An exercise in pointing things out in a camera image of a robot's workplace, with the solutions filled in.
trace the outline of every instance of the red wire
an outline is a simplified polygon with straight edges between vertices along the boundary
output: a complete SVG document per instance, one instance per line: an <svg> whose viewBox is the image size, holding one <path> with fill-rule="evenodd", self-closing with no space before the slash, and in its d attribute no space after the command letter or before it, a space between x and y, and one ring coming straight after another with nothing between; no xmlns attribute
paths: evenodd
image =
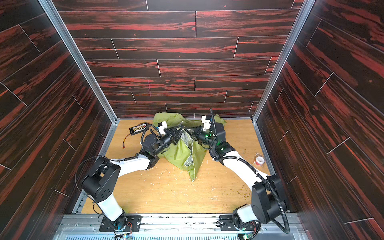
<svg viewBox="0 0 384 240"><path fill-rule="evenodd" d="M131 228L131 232L129 233L130 235L132 235L132 228L133 228L133 226L132 226L132 223L130 223L130 222L128 222L131 226L130 226L130 228Z"/></svg>
<svg viewBox="0 0 384 240"><path fill-rule="evenodd" d="M256 233L256 225L253 222L251 222L251 223L253 225L253 235L254 235Z"/></svg>
<svg viewBox="0 0 384 240"><path fill-rule="evenodd" d="M122 147L123 147L123 148L125 148L125 145L124 145L125 139L127 139L127 137L128 137L129 135L130 135L130 133L129 133L127 136L125 136L124 141L122 142Z"/></svg>

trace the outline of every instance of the vent grille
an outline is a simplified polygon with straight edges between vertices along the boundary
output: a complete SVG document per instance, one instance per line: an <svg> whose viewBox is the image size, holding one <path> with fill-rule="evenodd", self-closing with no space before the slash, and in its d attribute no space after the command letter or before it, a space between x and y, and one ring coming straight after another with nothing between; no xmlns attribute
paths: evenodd
<svg viewBox="0 0 384 240"><path fill-rule="evenodd" d="M114 240L114 236L68 235L65 240Z"/></svg>
<svg viewBox="0 0 384 240"><path fill-rule="evenodd" d="M220 239L220 240L237 240L237 236L234 234L229 235L221 235L221 234L215 234L214 236L193 236L193 237L187 237L182 236L179 234L170 234L166 236L151 236L152 234L148 235L140 235L140 236L133 236L133 240L210 240L210 239ZM113 235L67 235L65 240L114 240Z"/></svg>

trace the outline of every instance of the metal rail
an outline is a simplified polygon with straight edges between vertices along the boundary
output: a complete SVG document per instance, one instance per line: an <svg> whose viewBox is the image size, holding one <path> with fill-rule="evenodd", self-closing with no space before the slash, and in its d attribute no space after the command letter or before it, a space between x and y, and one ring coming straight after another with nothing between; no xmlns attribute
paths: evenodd
<svg viewBox="0 0 384 240"><path fill-rule="evenodd" d="M79 66L81 72L83 73L85 79L87 80L87 82L89 83L93 92L95 93L96 97L98 98L101 105L103 106L109 119L114 124L117 120L117 116L116 116L115 112L113 111L111 105L109 104L107 98L105 97L103 91L101 90L99 84L97 83L96 78L94 77L93 73L89 69L88 64L85 62L84 57L80 53L79 48L77 47L77 45L74 42L70 32L68 31L67 27L65 26L64 21L61 18L59 12L57 11L55 5L53 4L53 2L51 0L38 0L38 1L39 1L40 5L43 7L49 20L51 20L51 23L53 24L56 31L60 35L60 37L63 40L63 43L67 47L68 51L71 53L74 61Z"/></svg>
<svg viewBox="0 0 384 240"><path fill-rule="evenodd" d="M144 236L159 237L160 235L172 234L174 237L185 237L196 234L204 234L207 236L220 236L223 234L236 234L244 233L244 231L221 231L220 227L216 226L216 221L219 220L220 215L231 214L130 214L142 216L140 230L134 232L134 237L140 238ZM64 215L59 228L56 232L55 238L57 240L66 239L70 235L83 235L90 237L97 237L98 235L108 234L108 232L99 232L101 218L98 220L98 214L71 214ZM287 236L284 239L300 239L305 240L306 230L300 223L297 214L288 213L288 221L291 227L290 234L282 234L280 228L274 223L269 222L263 224L259 232L261 235L277 234L278 236Z"/></svg>
<svg viewBox="0 0 384 240"><path fill-rule="evenodd" d="M277 78L280 75L281 70L283 69L285 61L287 60L289 54L291 53L293 45L295 44L297 37L299 36L299 33L303 28L305 21L308 18L308 15L313 7L314 2L315 0L305 0L303 5L300 8L300 11L292 26L292 29L288 35L288 38L284 44L284 47L281 50L279 59L277 60L275 68L273 69L271 76L269 78L269 81L265 87L263 96L261 97L260 102L256 108L255 114L252 117L252 121L254 124L256 123L256 120L258 119L269 95L271 94L273 86L275 85Z"/></svg>

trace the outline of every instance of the wooden floor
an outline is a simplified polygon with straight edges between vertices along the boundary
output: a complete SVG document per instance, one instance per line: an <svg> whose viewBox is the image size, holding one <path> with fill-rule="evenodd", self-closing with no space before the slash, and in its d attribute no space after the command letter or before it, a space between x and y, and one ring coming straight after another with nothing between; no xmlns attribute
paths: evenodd
<svg viewBox="0 0 384 240"><path fill-rule="evenodd" d="M227 142L259 170L269 174L267 165L254 164L255 153L262 154L251 120L226 120ZM140 150L141 134L122 141L129 128L142 120L121 121L107 151L108 158L134 156ZM251 202L251 191L230 169L212 161L206 154L194 182L187 171L160 159L149 170L136 171L118 179L113 192L126 213L230 213ZM94 213L88 198L82 213Z"/></svg>

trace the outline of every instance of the white plastic part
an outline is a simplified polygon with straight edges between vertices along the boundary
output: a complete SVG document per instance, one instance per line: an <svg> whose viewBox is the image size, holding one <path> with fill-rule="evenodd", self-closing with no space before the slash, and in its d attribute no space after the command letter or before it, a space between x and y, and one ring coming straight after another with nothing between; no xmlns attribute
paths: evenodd
<svg viewBox="0 0 384 240"><path fill-rule="evenodd" d="M206 116L201 116L201 122L203 123L203 131L208 130L211 127L211 120L206 120Z"/></svg>
<svg viewBox="0 0 384 240"><path fill-rule="evenodd" d="M113 193L106 200L99 202L98 205L104 212L104 215L112 222L122 214L122 208L119 206Z"/></svg>
<svg viewBox="0 0 384 240"><path fill-rule="evenodd" d="M264 160L264 158L262 156L257 156L256 157L256 162L258 164L263 164L263 163L265 163L265 160Z"/></svg>
<svg viewBox="0 0 384 240"><path fill-rule="evenodd" d="M139 156L136 159L133 160L127 160L127 161L121 161L121 162L111 162L115 165L120 166L120 173L119 177L134 172L138 170L145 170L147 169L149 165L149 159L139 154ZM111 220L112 222L115 221L121 214L122 214L122 208L117 203L115 197L113 196L113 192L111 195L104 201L98 203L100 209L104 212L104 215Z"/></svg>
<svg viewBox="0 0 384 240"><path fill-rule="evenodd" d="M161 135L165 135L166 133L164 132L164 128L168 127L167 122L163 121L163 122L161 122L161 124L162 125L158 127L159 132L160 132Z"/></svg>
<svg viewBox="0 0 384 240"><path fill-rule="evenodd" d="M226 156L235 156L237 158L242 158L237 151L231 151L225 155ZM242 161L237 159L224 159L224 166L231 169L236 175L238 175L244 182L247 184L249 189L252 189L252 186L255 182L261 182L260 178L256 176L256 174ZM260 173L260 175L264 178L268 176L268 174L256 169L256 173Z"/></svg>
<svg viewBox="0 0 384 240"><path fill-rule="evenodd" d="M253 220L257 220L257 217L252 211L252 205L248 204L244 207L241 207L237 210L237 215L240 217L241 221L249 222Z"/></svg>
<svg viewBox="0 0 384 240"><path fill-rule="evenodd" d="M149 165L149 159L146 156L139 154L139 156L136 159L121 161L121 162L112 162L112 163L119 165L121 167L120 173L119 173L119 177L121 177L130 172L134 172L138 170L146 170Z"/></svg>

